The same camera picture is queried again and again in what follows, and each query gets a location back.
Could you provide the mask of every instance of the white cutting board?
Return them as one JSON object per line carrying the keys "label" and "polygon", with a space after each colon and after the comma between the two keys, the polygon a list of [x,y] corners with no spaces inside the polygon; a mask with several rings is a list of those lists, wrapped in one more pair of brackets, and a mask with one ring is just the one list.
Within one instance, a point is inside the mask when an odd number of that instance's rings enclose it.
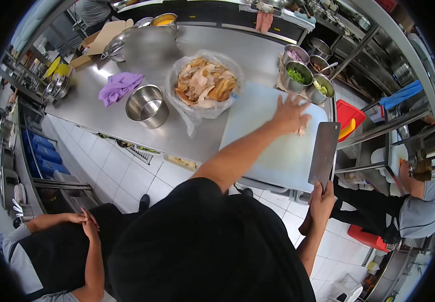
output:
{"label": "white cutting board", "polygon": [[[219,149],[271,120],[278,106],[279,94],[286,100],[286,92],[246,82],[245,88],[241,90],[238,99],[229,110]],[[318,124],[327,122],[328,118],[325,111],[314,104],[310,104],[304,113],[312,116],[306,133],[302,136],[287,134],[277,138],[246,172],[246,177],[303,192],[313,190],[313,185],[308,184],[308,175],[315,138]]]}

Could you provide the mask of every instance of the orange handle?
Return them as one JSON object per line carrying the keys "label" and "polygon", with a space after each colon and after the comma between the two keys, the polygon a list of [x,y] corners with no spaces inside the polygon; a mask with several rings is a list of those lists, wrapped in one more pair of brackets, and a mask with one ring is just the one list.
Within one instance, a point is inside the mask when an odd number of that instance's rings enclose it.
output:
{"label": "orange handle", "polygon": [[338,139],[341,140],[343,137],[352,133],[353,130],[355,130],[355,118],[352,118],[352,120],[350,120],[350,124],[348,124],[348,126],[340,130]]}

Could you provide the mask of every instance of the cardboard box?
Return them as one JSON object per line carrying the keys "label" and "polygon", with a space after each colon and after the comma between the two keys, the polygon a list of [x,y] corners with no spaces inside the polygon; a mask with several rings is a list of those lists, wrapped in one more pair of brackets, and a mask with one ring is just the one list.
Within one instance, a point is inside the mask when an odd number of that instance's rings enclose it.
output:
{"label": "cardboard box", "polygon": [[89,46],[90,49],[88,50],[88,52],[80,57],[76,57],[73,60],[71,60],[69,65],[73,68],[76,68],[81,64],[90,61],[93,55],[99,55],[103,53],[106,45],[116,35],[121,33],[124,29],[132,26],[133,26],[132,19],[128,19],[127,21],[119,20],[119,21],[112,21],[112,22],[105,23],[105,25],[100,31],[84,39],[83,42],[81,42],[80,46],[78,47],[78,49],[80,49],[81,47],[86,48],[87,46]]}

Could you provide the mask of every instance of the white tile floor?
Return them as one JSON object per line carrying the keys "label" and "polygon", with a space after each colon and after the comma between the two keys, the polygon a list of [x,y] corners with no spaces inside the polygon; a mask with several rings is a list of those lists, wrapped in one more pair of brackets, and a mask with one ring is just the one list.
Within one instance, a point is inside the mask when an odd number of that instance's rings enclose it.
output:
{"label": "white tile floor", "polygon": [[[366,105],[343,84],[334,81],[334,86],[338,99],[359,108]],[[154,205],[193,174],[164,161],[160,156],[154,156],[151,164],[147,165],[119,148],[114,141],[101,139],[72,123],[50,115],[43,120],[42,126],[45,133],[59,141],[57,151],[72,175],[89,183],[102,202],[112,202],[123,213],[136,212],[143,194],[148,194],[151,206]],[[251,189],[257,200],[281,217],[291,242],[295,247],[298,246],[304,239],[298,227],[305,219],[308,205],[290,202],[288,197],[270,191]],[[238,192],[231,187],[229,193]],[[345,202],[342,209],[354,210]],[[359,281],[366,276],[367,268],[361,264],[369,247],[348,236],[349,226],[335,219],[328,222],[311,274],[317,301],[325,301],[328,296],[336,297],[338,291],[332,283],[338,281],[347,286],[351,280],[345,280],[346,273]]]}

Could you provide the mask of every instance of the plastic bag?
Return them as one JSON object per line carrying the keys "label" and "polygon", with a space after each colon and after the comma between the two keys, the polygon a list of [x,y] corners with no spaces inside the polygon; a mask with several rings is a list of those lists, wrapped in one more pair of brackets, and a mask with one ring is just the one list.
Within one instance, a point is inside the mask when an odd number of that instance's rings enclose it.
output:
{"label": "plastic bag", "polygon": [[[233,89],[229,98],[223,102],[214,101],[210,108],[201,108],[198,106],[187,106],[175,93],[174,88],[177,86],[177,78],[184,66],[196,57],[202,57],[209,62],[217,62],[231,71],[236,76],[236,88]],[[202,122],[203,118],[216,118],[224,110],[229,108],[238,98],[239,91],[245,84],[245,75],[242,68],[230,57],[218,52],[201,49],[193,56],[182,57],[177,60],[167,74],[164,84],[166,99],[177,109],[177,112],[184,119],[187,125],[187,135],[193,136],[196,127]]]}

